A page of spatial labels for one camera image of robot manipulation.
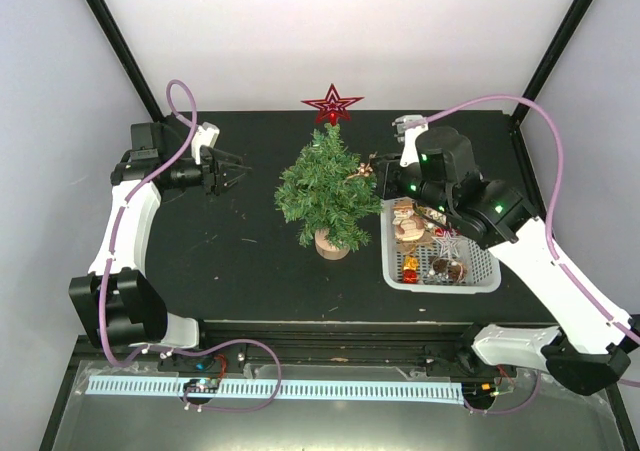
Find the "wooden santa ornament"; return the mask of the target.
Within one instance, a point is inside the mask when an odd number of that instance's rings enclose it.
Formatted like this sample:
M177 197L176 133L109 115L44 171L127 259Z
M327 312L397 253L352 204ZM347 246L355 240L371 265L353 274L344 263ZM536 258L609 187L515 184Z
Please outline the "wooden santa ornament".
M401 199L393 204L394 235L400 243L429 244L432 235L426 221L413 208L410 199Z

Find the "small green christmas tree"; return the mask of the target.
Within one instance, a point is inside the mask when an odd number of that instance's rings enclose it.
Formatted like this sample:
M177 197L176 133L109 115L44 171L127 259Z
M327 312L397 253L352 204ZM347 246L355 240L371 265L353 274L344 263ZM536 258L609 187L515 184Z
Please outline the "small green christmas tree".
M363 162L345 145L337 124L324 125L312 133L295 163L282 171L274 193L275 207L287 223L297 222L298 243L314 243L316 230L328 228L329 242L357 251L371 242L360 221L378 215L381 199L375 195L376 180L347 177Z

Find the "red star tree topper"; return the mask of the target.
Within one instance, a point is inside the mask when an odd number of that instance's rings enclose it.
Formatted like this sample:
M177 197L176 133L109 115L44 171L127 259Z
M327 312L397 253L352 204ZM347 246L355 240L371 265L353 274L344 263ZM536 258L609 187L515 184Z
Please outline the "red star tree topper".
M317 111L314 120L316 124L327 121L331 126L335 126L340 120L350 121L349 108L362 100L362 96L341 96L336 86L331 83L323 98L302 100L302 103Z

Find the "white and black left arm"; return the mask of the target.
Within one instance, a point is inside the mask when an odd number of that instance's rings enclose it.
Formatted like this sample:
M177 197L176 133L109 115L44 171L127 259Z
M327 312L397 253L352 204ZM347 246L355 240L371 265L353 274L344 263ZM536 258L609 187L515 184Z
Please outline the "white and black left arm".
M146 252L155 214L168 190L198 187L220 195L249 167L237 155L216 148L220 130L196 128L186 156L170 159L161 123L131 127L131 147L110 175L112 206L104 238L86 275L75 277L69 296L91 344L163 346L179 349L193 370L214 359L213 343L194 318L170 313L146 277Z

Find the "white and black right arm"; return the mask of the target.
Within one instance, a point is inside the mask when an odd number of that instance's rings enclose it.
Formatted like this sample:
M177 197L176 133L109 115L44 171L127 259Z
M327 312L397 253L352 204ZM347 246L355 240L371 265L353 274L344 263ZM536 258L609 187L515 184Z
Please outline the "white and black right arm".
M466 136L421 125L406 130L403 143L399 154L372 158L377 195L444 215L450 229L508 267L556 321L546 328L476 325L454 350L457 367L467 374L487 365L531 368L583 396L618 382L639 347L638 319L560 250L528 199L482 177Z

